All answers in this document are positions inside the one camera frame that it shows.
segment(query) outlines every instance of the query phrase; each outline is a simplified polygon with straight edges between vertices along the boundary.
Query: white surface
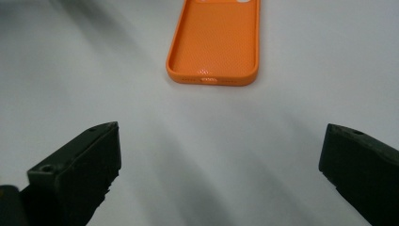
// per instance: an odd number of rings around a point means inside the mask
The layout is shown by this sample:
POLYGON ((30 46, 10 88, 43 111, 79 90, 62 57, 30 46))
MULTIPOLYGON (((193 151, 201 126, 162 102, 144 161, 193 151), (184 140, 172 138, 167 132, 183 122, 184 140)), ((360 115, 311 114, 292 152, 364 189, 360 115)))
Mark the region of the white surface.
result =
POLYGON ((89 225, 368 225, 317 166, 329 122, 399 149, 399 1, 263 0, 242 88, 168 78, 182 0, 88 4, 0 3, 0 184, 118 121, 89 225))

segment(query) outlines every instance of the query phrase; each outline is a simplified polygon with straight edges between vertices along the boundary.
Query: phone case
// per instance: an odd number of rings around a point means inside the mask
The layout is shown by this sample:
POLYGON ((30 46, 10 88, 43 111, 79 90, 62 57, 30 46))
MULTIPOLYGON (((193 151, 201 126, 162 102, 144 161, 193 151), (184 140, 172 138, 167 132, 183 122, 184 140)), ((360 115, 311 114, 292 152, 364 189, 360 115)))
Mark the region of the phone case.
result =
POLYGON ((178 83, 244 86, 259 65, 260 0, 185 0, 167 71, 178 83))

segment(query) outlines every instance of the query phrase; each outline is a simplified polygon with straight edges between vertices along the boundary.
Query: orange phone case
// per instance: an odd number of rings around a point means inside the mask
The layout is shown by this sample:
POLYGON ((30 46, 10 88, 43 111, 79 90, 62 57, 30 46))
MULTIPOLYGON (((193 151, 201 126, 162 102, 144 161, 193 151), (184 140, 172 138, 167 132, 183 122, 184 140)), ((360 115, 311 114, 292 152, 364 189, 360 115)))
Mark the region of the orange phone case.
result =
POLYGON ((167 71, 178 83, 244 86, 259 65, 260 0, 184 0, 167 71))

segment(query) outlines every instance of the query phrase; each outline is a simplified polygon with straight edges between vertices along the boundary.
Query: orange object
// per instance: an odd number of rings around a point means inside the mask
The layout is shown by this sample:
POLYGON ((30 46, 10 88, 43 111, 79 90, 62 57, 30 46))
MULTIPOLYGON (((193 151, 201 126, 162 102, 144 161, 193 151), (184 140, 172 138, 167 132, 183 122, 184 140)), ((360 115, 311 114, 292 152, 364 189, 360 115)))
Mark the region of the orange object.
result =
POLYGON ((178 83, 244 86, 259 65, 260 0, 185 0, 167 71, 178 83))

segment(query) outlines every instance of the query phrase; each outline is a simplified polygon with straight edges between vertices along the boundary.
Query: black object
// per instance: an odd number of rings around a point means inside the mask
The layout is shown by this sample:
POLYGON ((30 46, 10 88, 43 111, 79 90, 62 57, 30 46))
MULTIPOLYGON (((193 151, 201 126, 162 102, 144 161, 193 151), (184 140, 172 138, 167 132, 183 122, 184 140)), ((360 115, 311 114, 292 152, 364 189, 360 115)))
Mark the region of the black object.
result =
POLYGON ((397 150, 360 131, 329 124, 319 170, 372 225, 399 225, 397 150))
POLYGON ((118 130, 117 122, 87 129, 30 169, 30 185, 19 195, 0 186, 0 225, 86 225, 119 175, 118 130))

